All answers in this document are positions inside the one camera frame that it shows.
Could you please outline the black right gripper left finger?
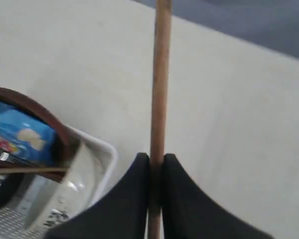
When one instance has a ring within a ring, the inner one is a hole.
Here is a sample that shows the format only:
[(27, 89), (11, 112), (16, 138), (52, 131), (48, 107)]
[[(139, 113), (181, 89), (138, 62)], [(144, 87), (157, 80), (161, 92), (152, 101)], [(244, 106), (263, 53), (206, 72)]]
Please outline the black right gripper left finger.
[(46, 239), (142, 239), (150, 179), (149, 157), (138, 153), (119, 182), (96, 204), (50, 229)]

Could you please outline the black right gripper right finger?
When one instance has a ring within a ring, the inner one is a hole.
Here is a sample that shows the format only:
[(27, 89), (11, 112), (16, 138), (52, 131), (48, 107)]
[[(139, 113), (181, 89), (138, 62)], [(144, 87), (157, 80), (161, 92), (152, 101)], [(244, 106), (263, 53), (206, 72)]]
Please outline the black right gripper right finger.
[(176, 155), (162, 164), (161, 207), (166, 239), (270, 239), (213, 201), (184, 170)]

